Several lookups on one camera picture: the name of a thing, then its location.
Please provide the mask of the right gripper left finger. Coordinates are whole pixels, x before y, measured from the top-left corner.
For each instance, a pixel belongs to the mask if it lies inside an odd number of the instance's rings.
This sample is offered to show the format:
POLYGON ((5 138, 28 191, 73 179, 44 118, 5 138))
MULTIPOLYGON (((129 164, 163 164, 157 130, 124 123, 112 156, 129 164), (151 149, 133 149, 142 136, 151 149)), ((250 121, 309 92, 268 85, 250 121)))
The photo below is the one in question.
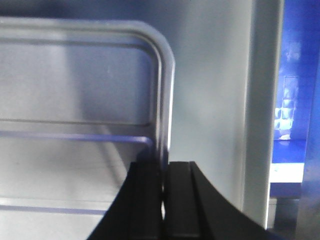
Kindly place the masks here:
POLYGON ((156 162, 132 162, 117 196, 89 240, 159 240, 162 181, 156 162))

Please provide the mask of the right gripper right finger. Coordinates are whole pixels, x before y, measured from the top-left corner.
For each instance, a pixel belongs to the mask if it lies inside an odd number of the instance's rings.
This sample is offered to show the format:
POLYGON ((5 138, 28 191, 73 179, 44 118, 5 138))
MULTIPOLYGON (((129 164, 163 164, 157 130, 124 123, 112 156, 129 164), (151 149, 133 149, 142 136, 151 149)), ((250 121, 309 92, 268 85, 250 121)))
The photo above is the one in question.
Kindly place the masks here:
POLYGON ((169 240, 280 239, 226 200, 194 161, 170 162, 165 190, 169 240))

